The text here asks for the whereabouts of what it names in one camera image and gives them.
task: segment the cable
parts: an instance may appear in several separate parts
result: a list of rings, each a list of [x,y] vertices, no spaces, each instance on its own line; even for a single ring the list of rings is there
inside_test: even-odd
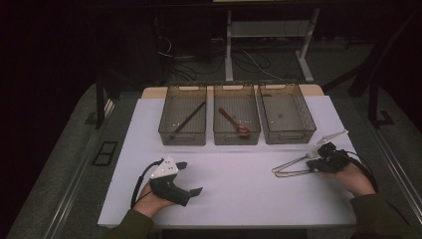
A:
[[[235,51],[239,51],[239,52],[241,52],[241,53],[243,53],[243,55],[242,56],[244,56],[244,55],[246,55],[245,54],[245,50],[242,50],[242,49],[234,49]],[[258,54],[258,53],[255,53],[257,56],[259,56],[261,59],[263,59],[265,62],[267,62],[267,65],[266,66],[262,66],[262,64],[258,64],[259,65],[259,67],[261,67],[262,69],[269,69],[269,68],[271,68],[271,61],[270,60],[268,60],[268,58],[266,58],[266,57],[264,57],[263,55],[261,55],[261,54]],[[245,64],[247,64],[247,65],[251,65],[251,66],[256,66],[256,64],[253,64],[253,63],[250,63],[250,61],[248,61],[248,62],[246,62],[246,61],[243,61],[243,60],[241,60],[241,59],[238,59],[239,61],[241,61],[242,63],[245,63]]]
[[[282,80],[281,78],[279,78],[279,77],[277,77],[277,76],[274,76],[274,75],[272,75],[272,74],[270,74],[270,73],[268,73],[268,72],[266,72],[266,71],[264,71],[264,69],[262,69],[261,68],[261,66],[251,57],[251,55],[249,55],[249,53],[247,53],[247,52],[245,52],[245,51],[243,51],[243,50],[241,50],[243,53],[245,53],[253,62],[254,62],[254,64],[263,72],[263,73],[265,73],[265,74],[267,74],[268,76],[270,76],[270,77],[273,77],[273,78],[276,78],[276,79],[278,79],[278,80]]]
[[[239,62],[242,62],[242,63],[245,63],[245,64],[249,64],[249,63],[246,63],[245,61],[243,61],[243,60],[241,60],[241,59],[239,59],[239,58],[237,58],[237,57],[235,57],[234,55],[232,55],[232,62],[234,63],[234,64],[236,64],[236,66],[238,67],[238,68],[240,68],[242,71],[244,71],[244,72],[247,72],[247,73],[261,73],[261,71],[250,71],[250,70],[247,70],[246,68],[244,68],[244,67],[242,67],[242,66],[240,66],[239,65]]]
[[[170,40],[168,38],[165,38],[165,37],[158,37],[158,38],[162,38],[162,39],[167,40],[167,42],[168,42],[168,49],[167,49],[167,51],[165,53],[169,53],[170,50],[171,50],[171,47],[172,47]]]
[[[164,57],[169,57],[172,58],[173,56],[165,54],[165,53],[161,53],[161,52],[157,52],[159,55],[164,56]]]
[[[139,192],[139,188],[140,188],[140,185],[142,184],[142,181],[143,181],[143,177],[145,176],[145,174],[147,173],[147,171],[151,168],[151,167],[153,167],[153,166],[157,166],[157,165],[159,165],[159,164],[161,164],[161,162],[162,161],[164,161],[164,158],[161,158],[161,160],[159,160],[159,161],[155,161],[155,162],[153,162],[152,164],[150,164],[144,171],[143,171],[143,173],[142,173],[142,175],[137,179],[137,183],[136,183],[136,186],[135,186],[135,188],[134,188],[134,190],[133,190],[133,194],[132,194],[132,198],[131,198],[131,202],[130,202],[130,208],[133,208],[133,206],[134,206],[134,204],[136,204],[136,202],[137,202],[137,200],[136,200],[136,197],[137,197],[137,193]]]
[[[148,194],[150,194],[152,192],[152,190],[151,191],[148,191],[147,193],[145,193],[144,195],[142,195],[142,196],[140,196],[137,200],[136,200],[136,202],[133,204],[133,206],[138,202],[138,201],[140,201],[140,199],[142,199],[142,198],[144,198],[145,196],[147,196]]]
[[[190,72],[190,73],[193,73],[193,74],[198,74],[198,72],[196,72],[195,70],[193,70],[192,68],[190,68],[190,67],[187,67],[187,66],[185,66],[185,65],[182,65],[182,64],[177,64],[176,63],[176,66],[180,66],[180,67],[183,67],[183,68],[185,68],[185,69],[187,69],[188,71],[185,71],[185,72]]]
[[[180,73],[178,73],[176,71],[170,71],[170,72],[174,75],[174,81],[173,82],[178,82],[177,77],[182,78],[182,80],[184,80],[185,82],[190,82],[191,81],[191,80],[189,80],[185,76],[182,76]]]
[[[224,63],[224,58],[221,59],[220,64],[219,64],[219,66],[217,67],[216,70],[213,70],[213,71],[207,72],[207,73],[197,72],[197,71],[193,70],[192,68],[187,67],[187,66],[182,65],[182,64],[176,64],[176,65],[177,66],[180,66],[180,67],[184,67],[184,68],[190,70],[192,73],[195,73],[197,75],[211,75],[211,74],[214,74],[214,73],[218,72],[221,69],[221,67],[223,66],[223,63]]]
[[[188,71],[180,71],[180,70],[177,70],[177,69],[174,69],[174,71],[179,75],[179,76],[182,76],[182,75],[184,75],[184,76],[186,76],[186,79],[189,79],[188,81],[190,82],[190,81],[195,81],[196,80],[196,74],[195,73],[193,73],[194,74],[194,76],[191,76],[191,75],[189,75],[188,74]]]
[[[357,153],[355,153],[355,152],[351,152],[351,151],[346,151],[347,153],[351,153],[351,154],[354,154],[354,155],[356,155],[359,159],[360,159],[360,161],[362,161],[363,162],[363,165],[366,167],[366,169],[370,172],[370,174],[372,174],[373,175],[373,172],[372,172],[372,170],[370,169],[370,167],[368,166],[368,164],[367,164],[367,162],[366,162],[366,160],[365,159],[363,159],[363,157],[361,157],[360,155],[358,155]]]

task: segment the transparent container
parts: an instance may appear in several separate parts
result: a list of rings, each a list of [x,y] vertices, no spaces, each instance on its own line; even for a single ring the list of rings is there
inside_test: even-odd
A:
[[[310,142],[317,127],[299,85],[260,81],[257,98],[267,144]]]
[[[215,82],[214,143],[255,145],[261,133],[252,82]]]
[[[206,83],[168,86],[158,132],[164,145],[205,145]]]

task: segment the metal stand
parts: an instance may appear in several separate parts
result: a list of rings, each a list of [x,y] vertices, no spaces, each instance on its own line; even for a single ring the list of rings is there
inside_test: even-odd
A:
[[[329,83],[323,85],[321,87],[322,91],[327,92],[327,91],[335,88],[336,86],[340,85],[341,83],[349,80],[350,78],[356,76],[362,70],[362,68],[363,68],[362,65],[363,64],[361,64],[361,65],[357,66],[356,68],[346,72],[345,74],[339,76],[338,78],[336,78],[332,82],[329,82]]]
[[[314,77],[311,74],[311,70],[308,67],[308,63],[305,60],[305,55],[307,54],[308,47],[310,45],[311,39],[313,37],[314,28],[317,24],[317,16],[319,14],[319,8],[314,9],[312,17],[310,19],[310,23],[304,34],[304,43],[302,48],[299,51],[296,51],[296,57],[298,59],[299,65],[301,66],[302,72],[304,73],[305,80],[308,83],[312,83],[314,81]],[[233,81],[233,66],[232,66],[232,58],[231,58],[231,44],[232,44],[232,12],[228,11],[227,15],[227,41],[226,41],[226,81]],[[281,34],[280,37],[287,37],[287,34]]]
[[[313,83],[314,77],[311,74],[311,70],[308,67],[307,60],[305,60],[305,55],[307,54],[308,46],[310,45],[311,38],[313,37],[314,28],[317,24],[317,15],[319,14],[319,8],[314,9],[311,21],[308,24],[307,34],[304,38],[304,44],[299,51],[296,51],[296,57],[298,59],[299,65],[301,66],[302,72],[304,73],[305,80],[307,83]]]
[[[390,117],[388,112],[381,111],[380,113],[384,119],[378,119],[378,84],[372,82],[369,85],[369,112],[368,118],[372,122],[375,128],[379,128],[380,125],[394,124],[393,119]]]

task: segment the tongs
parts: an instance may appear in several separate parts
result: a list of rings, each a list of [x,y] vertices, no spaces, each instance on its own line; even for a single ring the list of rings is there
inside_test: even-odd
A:
[[[273,168],[271,171],[277,176],[277,177],[288,177],[288,176],[296,176],[301,174],[306,174],[310,172],[314,172],[314,169],[307,169],[307,170],[301,170],[301,171],[282,171],[283,169],[303,160],[303,159],[314,159],[318,157],[318,150],[326,143],[329,143],[333,141],[335,138],[348,133],[348,131],[345,129],[341,132],[333,133],[327,136],[323,136],[322,139],[320,139],[313,147],[313,149],[303,157],[297,158],[295,160],[292,160],[290,162],[287,162],[285,164],[282,164],[278,167]]]

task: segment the table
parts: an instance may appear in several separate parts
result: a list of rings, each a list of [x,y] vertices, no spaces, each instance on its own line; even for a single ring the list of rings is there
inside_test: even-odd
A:
[[[137,178],[150,163],[171,154],[176,162],[188,163],[174,183],[186,190],[203,190],[186,207],[175,205],[156,215],[156,229],[353,225],[355,218],[348,202],[352,195],[336,181],[320,173],[278,178],[271,172],[275,166],[305,155],[322,136],[344,130],[330,98],[320,87],[301,88],[317,127],[311,142],[267,145],[261,133],[258,144],[252,146],[215,145],[213,111],[207,111],[205,146],[162,145],[158,125],[165,89],[146,89],[134,110],[98,224],[117,225],[129,208]],[[213,108],[212,99],[208,99],[207,108]],[[338,149],[354,151],[347,135],[333,143]],[[290,169],[305,168],[302,162]]]

